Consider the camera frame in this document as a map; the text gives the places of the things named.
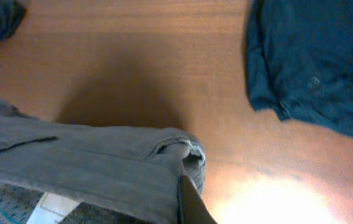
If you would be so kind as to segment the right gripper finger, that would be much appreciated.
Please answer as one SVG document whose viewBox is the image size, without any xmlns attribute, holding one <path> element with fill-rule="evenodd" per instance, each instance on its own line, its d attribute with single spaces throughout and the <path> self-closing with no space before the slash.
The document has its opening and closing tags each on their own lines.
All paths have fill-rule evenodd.
<svg viewBox="0 0 353 224">
<path fill-rule="evenodd" d="M 191 179 L 181 175 L 178 180 L 179 223 L 216 224 Z"/>
</svg>

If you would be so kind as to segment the grey shorts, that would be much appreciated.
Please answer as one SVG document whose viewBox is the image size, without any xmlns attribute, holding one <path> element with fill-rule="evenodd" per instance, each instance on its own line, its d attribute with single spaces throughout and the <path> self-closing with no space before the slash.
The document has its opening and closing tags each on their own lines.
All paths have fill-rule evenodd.
<svg viewBox="0 0 353 224">
<path fill-rule="evenodd" d="M 182 130 L 49 123 L 0 100 L 0 182 L 177 223 L 180 177 L 201 193 L 205 173 L 204 148 Z"/>
</svg>

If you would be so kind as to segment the navy blue folded garment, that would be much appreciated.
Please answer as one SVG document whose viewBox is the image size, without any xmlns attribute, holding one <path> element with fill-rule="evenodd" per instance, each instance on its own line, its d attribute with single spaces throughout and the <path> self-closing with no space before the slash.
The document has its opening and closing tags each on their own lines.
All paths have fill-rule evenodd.
<svg viewBox="0 0 353 224">
<path fill-rule="evenodd" d="M 353 0 L 256 0 L 247 25 L 254 110 L 353 137 Z"/>
</svg>

